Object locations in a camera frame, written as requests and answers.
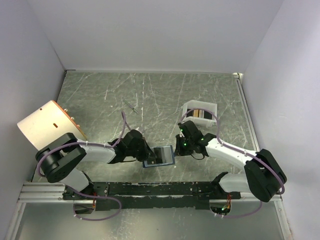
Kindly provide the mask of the blue leather card holder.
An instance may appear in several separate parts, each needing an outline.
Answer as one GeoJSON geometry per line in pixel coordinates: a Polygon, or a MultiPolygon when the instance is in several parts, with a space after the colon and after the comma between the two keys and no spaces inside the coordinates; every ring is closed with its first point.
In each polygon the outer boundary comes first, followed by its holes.
{"type": "Polygon", "coordinates": [[[146,160],[144,160],[142,162],[142,166],[144,168],[170,166],[175,164],[175,154],[174,154],[172,145],[157,146],[157,147],[152,147],[151,149],[157,155],[156,164],[150,167],[145,167],[144,162],[146,160]]]}

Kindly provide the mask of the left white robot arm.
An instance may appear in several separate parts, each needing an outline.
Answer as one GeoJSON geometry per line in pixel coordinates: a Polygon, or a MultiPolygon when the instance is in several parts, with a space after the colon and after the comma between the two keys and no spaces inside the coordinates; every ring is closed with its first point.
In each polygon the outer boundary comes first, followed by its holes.
{"type": "Polygon", "coordinates": [[[127,157],[143,163],[155,163],[157,159],[143,135],[134,129],[106,144],[82,141],[68,132],[35,155],[40,176],[49,183],[63,183],[83,200],[89,199],[95,190],[89,176],[77,169],[81,161],[117,164],[127,157]]]}

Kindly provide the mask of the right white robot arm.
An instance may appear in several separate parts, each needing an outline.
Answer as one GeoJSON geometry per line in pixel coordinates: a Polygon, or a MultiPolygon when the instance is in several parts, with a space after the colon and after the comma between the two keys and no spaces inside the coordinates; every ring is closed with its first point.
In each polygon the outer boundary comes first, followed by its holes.
{"type": "Polygon", "coordinates": [[[267,149],[247,150],[221,140],[218,135],[202,132],[190,120],[179,123],[176,135],[176,156],[200,154],[203,158],[213,157],[241,169],[242,174],[221,173],[213,181],[212,193],[223,199],[231,192],[251,193],[267,203],[274,195],[284,192],[287,176],[267,149]]]}

